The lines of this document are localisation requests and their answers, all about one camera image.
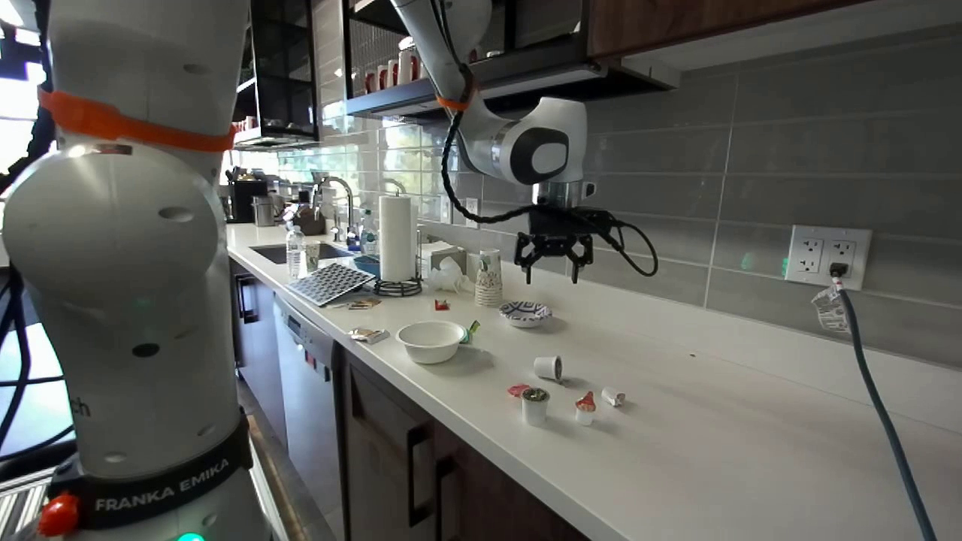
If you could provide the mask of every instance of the kitchen sink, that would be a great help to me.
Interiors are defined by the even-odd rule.
[[[282,242],[266,242],[266,246],[249,246],[252,251],[258,251],[262,259],[273,262],[273,263],[285,263],[289,262],[289,250]],[[347,250],[335,250],[329,242],[317,242],[317,259],[341,259],[349,255]]]

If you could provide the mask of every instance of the ceiling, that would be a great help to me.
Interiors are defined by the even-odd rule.
[[[5,25],[36,31],[34,0],[0,0],[0,18]]]

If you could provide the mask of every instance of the bottle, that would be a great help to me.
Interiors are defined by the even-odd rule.
[[[285,242],[289,271],[296,274],[299,271],[299,259],[302,259],[299,225],[291,225],[282,242]]]

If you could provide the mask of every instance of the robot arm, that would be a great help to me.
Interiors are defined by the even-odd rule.
[[[458,118],[466,161],[486,176],[533,185],[537,210],[530,214],[530,233],[516,238],[514,262],[533,274],[541,255],[568,255],[578,280],[591,262],[591,225],[598,225],[598,210],[572,214],[582,182],[587,108],[541,100],[526,118],[508,120],[485,100],[472,100],[474,87],[459,60],[480,41],[491,0],[393,0],[393,8],[420,51],[438,103]]]

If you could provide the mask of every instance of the franka emika robot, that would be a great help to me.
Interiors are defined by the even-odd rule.
[[[578,276],[591,233],[625,255],[631,225],[578,207],[582,106],[541,100],[501,120],[472,100],[459,58],[480,38],[491,0],[393,8],[450,115],[446,161],[459,139],[480,173],[535,185],[535,204],[510,214],[530,216],[514,259],[530,271],[541,255],[568,255]],[[247,0],[52,3],[54,92],[41,103],[60,150],[11,185],[4,241],[64,364],[77,456],[18,531],[23,541],[269,538],[247,476],[213,194],[232,146],[242,25]]]

